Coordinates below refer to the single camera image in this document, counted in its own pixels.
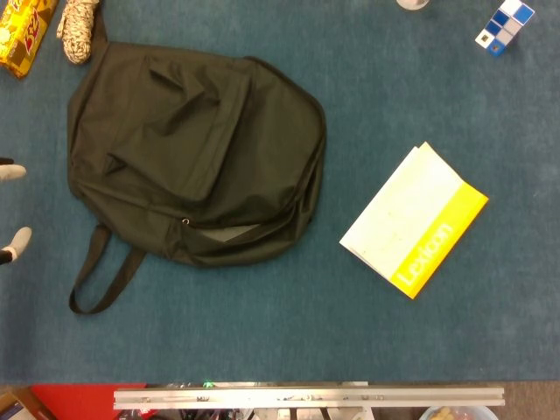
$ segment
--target yellow package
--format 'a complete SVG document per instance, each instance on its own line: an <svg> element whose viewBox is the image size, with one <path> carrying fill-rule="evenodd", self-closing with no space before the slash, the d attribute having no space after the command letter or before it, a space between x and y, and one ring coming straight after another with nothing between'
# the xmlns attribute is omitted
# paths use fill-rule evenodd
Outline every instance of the yellow package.
<svg viewBox="0 0 560 420"><path fill-rule="evenodd" d="M59 0L10 0L0 20L0 65L25 77Z"/></svg>

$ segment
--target yellow book cover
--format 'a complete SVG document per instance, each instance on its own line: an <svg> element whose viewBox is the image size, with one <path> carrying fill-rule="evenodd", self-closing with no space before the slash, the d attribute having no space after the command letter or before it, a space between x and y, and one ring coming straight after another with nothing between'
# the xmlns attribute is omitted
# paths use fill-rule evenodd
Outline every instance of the yellow book cover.
<svg viewBox="0 0 560 420"><path fill-rule="evenodd" d="M487 200L424 143L402 161L340 244L414 298Z"/></svg>

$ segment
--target metal bar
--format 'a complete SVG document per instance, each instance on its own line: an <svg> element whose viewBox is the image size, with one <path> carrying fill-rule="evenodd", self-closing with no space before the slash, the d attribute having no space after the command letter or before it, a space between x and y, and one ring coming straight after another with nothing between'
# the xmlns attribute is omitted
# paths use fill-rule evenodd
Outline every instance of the metal bar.
<svg viewBox="0 0 560 420"><path fill-rule="evenodd" d="M224 398L251 396L252 398L285 398L296 396L432 396L441 391L447 396L495 396L504 393L503 388L189 388L189 389L119 389L115 397L125 397L133 393L136 397L212 397Z"/></svg>
<svg viewBox="0 0 560 420"><path fill-rule="evenodd" d="M115 392L115 409L281 409L504 405L503 388L190 388Z"/></svg>
<svg viewBox="0 0 560 420"><path fill-rule="evenodd" d="M461 407L497 407L504 405L503 400L401 400L401 401L372 401L362 405L356 402L345 401L314 401L314 402L278 402L277 404L263 405L260 408L279 408L288 409L297 407L299 409L320 409L325 408L345 408L345 407L364 407L364 408L387 408L387 407L432 407L432 406L461 406ZM116 402L115 410L227 410L227 409L251 409L254 404L241 403L221 403L221 402Z"/></svg>

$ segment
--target white shoe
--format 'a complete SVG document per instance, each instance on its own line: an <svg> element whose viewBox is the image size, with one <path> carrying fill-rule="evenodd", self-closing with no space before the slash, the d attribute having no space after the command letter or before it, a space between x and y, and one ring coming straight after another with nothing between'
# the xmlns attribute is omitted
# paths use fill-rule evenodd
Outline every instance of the white shoe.
<svg viewBox="0 0 560 420"><path fill-rule="evenodd" d="M0 164L0 181L22 178L27 171L21 164Z"/></svg>
<svg viewBox="0 0 560 420"><path fill-rule="evenodd" d="M8 245L6 248L3 248L2 251L10 251L11 260L15 261L25 251L25 248L27 248L27 244L29 243L29 240L31 238L32 238L31 228L22 227L16 232L14 239L11 240L11 244Z"/></svg>

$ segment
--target blue and white cube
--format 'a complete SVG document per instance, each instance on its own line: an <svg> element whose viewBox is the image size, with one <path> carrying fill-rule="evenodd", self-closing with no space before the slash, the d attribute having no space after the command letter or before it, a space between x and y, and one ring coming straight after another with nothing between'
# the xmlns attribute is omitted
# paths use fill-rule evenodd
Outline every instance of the blue and white cube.
<svg viewBox="0 0 560 420"><path fill-rule="evenodd" d="M535 11L520 0L506 0L475 40L498 57L534 14Z"/></svg>

